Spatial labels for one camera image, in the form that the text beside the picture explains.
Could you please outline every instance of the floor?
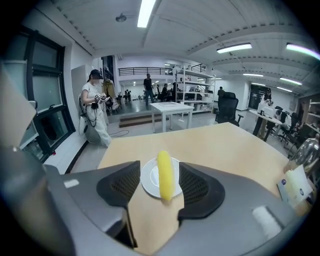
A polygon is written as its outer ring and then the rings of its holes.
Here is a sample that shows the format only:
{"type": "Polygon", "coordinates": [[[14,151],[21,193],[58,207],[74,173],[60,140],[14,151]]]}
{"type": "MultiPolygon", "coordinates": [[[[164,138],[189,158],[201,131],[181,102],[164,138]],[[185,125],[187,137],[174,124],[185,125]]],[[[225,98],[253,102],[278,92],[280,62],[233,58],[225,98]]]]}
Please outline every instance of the floor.
{"type": "MultiPolygon", "coordinates": [[[[245,129],[247,132],[252,133],[256,125],[256,116],[248,111],[237,111],[238,114],[244,116],[240,120],[240,127],[245,129]]],[[[187,117],[184,117],[185,122],[180,122],[178,119],[181,118],[181,115],[174,115],[172,119],[172,130],[169,129],[169,122],[167,122],[166,130],[170,131],[179,131],[187,127],[187,117]]],[[[209,126],[215,124],[215,114],[211,113],[198,113],[192,115],[192,128],[209,126]]],[[[155,132],[161,133],[162,126],[160,123],[156,123],[155,132]]],[[[119,128],[119,123],[114,122],[108,125],[108,133],[113,138],[118,137],[130,137],[130,136],[139,136],[139,135],[149,135],[152,134],[152,124],[142,124],[136,126],[130,126],[126,128],[119,128]]],[[[270,135],[266,141],[270,146],[278,150],[284,156],[288,155],[287,149],[284,148],[284,143],[280,142],[279,138],[270,135]]],[[[100,144],[88,144],[83,150],[82,154],[76,161],[71,173],[84,172],[89,170],[94,170],[98,167],[102,157],[106,152],[106,148],[100,144]]]]}

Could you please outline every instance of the window frame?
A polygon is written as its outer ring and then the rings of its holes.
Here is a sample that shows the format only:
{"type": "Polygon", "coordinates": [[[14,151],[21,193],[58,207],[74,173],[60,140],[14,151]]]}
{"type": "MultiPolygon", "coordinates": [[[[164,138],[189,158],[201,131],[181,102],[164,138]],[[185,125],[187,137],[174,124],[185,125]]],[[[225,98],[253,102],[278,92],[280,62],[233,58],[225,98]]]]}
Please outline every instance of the window frame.
{"type": "Polygon", "coordinates": [[[34,87],[33,87],[33,76],[34,75],[53,75],[58,78],[59,92],[61,104],[56,105],[52,108],[41,110],[37,112],[32,120],[32,125],[35,127],[35,130],[38,134],[34,139],[39,144],[43,157],[40,159],[41,162],[44,162],[48,159],[49,156],[53,154],[55,149],[73,132],[76,131],[75,126],[72,122],[71,115],[69,112],[67,97],[65,93],[65,84],[64,84],[64,56],[65,56],[65,47],[60,46],[54,41],[46,38],[45,36],[39,34],[37,30],[33,31],[26,27],[21,27],[18,35],[27,36],[28,41],[24,53],[24,61],[26,61],[26,94],[29,101],[35,100],[34,87]],[[56,67],[44,66],[39,64],[33,64],[33,55],[35,51],[36,42],[44,44],[50,48],[57,50],[56,58],[56,67]],[[41,119],[50,115],[53,115],[57,112],[61,112],[63,121],[67,128],[67,133],[59,138],[54,144],[50,146],[47,136],[45,134],[44,128],[41,124],[41,119]]]}

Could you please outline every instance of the gray floor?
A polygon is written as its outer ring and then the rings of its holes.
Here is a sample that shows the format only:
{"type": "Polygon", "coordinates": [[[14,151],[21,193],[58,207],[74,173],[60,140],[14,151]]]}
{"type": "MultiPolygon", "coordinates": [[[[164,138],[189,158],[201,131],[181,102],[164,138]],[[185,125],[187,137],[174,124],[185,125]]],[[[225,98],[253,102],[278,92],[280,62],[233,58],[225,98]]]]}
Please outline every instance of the gray floor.
{"type": "Polygon", "coordinates": [[[116,111],[113,111],[112,115],[108,114],[108,120],[110,124],[118,123],[120,121],[121,117],[128,117],[130,115],[136,115],[136,114],[150,114],[151,108],[150,105],[146,106],[146,100],[145,99],[137,99],[128,101],[125,104],[122,104],[121,107],[119,107],[116,111]]]}
{"type": "MultiPolygon", "coordinates": [[[[241,114],[244,116],[240,120],[240,127],[245,129],[247,132],[252,133],[255,125],[256,125],[256,116],[251,114],[248,111],[241,111],[237,114],[241,114]]],[[[199,113],[199,114],[193,114],[192,115],[192,127],[203,127],[208,125],[215,124],[215,114],[211,113],[199,113]]],[[[166,130],[168,132],[170,131],[179,131],[183,130],[187,127],[187,117],[184,117],[185,122],[180,122],[178,119],[181,118],[181,115],[174,115],[173,116],[173,122],[172,122],[172,130],[169,129],[169,122],[167,122],[166,130]]],[[[162,132],[162,126],[161,123],[155,124],[155,132],[161,133],[162,132]]],[[[130,126],[126,128],[119,128],[119,123],[114,122],[110,123],[108,126],[108,133],[113,136],[121,136],[123,137],[130,137],[130,136],[139,136],[139,135],[148,135],[152,134],[152,124],[142,124],[142,125],[136,125],[136,126],[130,126]]],[[[270,146],[278,150],[280,153],[282,153],[284,156],[288,155],[288,150],[284,148],[284,142],[280,142],[279,138],[273,137],[270,135],[266,141],[270,146]]],[[[89,144],[86,146],[78,160],[76,161],[73,169],[71,170],[72,173],[78,173],[78,172],[84,172],[89,170],[94,170],[98,167],[102,157],[104,156],[106,151],[106,148],[103,147],[100,144],[89,144]]]]}

